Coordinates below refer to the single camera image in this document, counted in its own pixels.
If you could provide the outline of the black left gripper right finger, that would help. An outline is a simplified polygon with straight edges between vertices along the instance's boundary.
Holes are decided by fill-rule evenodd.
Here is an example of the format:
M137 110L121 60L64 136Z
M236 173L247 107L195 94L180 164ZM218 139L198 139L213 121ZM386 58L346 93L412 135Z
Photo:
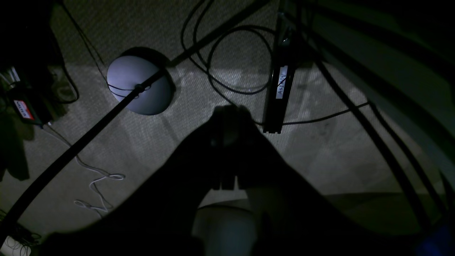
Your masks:
M258 131L245 107L229 105L230 135L237 136L235 151L240 187L261 218L271 221L340 221L342 214L302 175L289 166Z

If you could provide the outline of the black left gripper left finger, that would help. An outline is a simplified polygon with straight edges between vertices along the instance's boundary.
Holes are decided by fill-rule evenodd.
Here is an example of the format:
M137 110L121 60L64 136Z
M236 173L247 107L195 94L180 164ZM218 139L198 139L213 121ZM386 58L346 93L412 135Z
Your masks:
M114 228L191 228L199 204L215 184L225 107L190 133L169 159L107 216Z

